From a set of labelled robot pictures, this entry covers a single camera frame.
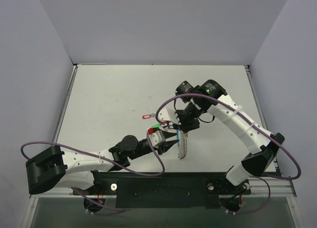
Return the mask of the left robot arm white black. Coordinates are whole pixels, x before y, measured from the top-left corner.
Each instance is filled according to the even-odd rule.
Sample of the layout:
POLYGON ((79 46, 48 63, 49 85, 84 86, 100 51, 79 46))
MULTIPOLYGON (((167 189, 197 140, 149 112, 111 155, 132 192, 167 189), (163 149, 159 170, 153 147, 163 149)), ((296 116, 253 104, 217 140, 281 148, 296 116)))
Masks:
POLYGON ((172 139, 176 135, 159 128, 150 128, 143 140, 127 135, 109 150, 97 152, 50 143, 47 149, 26 162, 29 193, 41 194, 60 186, 97 194, 101 191, 102 182, 93 176, 93 171, 128 171, 130 160, 151 152, 156 157, 166 153, 179 142, 178 139, 172 139))

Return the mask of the black tag key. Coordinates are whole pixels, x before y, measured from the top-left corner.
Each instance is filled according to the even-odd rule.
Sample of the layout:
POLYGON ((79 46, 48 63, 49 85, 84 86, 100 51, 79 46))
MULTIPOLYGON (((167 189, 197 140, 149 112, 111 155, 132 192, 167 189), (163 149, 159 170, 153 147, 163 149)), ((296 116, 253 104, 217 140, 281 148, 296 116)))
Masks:
POLYGON ((165 123, 165 124, 162 126, 162 128, 163 128, 164 130, 168 131, 168 130, 173 130, 173 129, 174 129, 174 126, 173 126, 173 124, 165 123))

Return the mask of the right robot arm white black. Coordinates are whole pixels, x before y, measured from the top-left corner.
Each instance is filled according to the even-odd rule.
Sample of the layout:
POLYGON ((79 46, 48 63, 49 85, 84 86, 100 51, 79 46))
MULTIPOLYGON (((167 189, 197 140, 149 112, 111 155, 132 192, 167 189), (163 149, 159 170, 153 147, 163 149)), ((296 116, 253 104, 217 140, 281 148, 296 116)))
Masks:
POLYGON ((182 95, 181 99, 187 105, 185 109, 176 111, 182 132, 199 128, 199 117, 209 113, 246 145, 249 154, 231 167, 221 180, 221 187, 227 193, 234 192, 250 176, 262 176, 279 151, 276 143, 283 144, 285 141, 281 133, 273 134, 252 120, 214 80, 207 80, 196 87, 183 81, 175 94, 182 95))

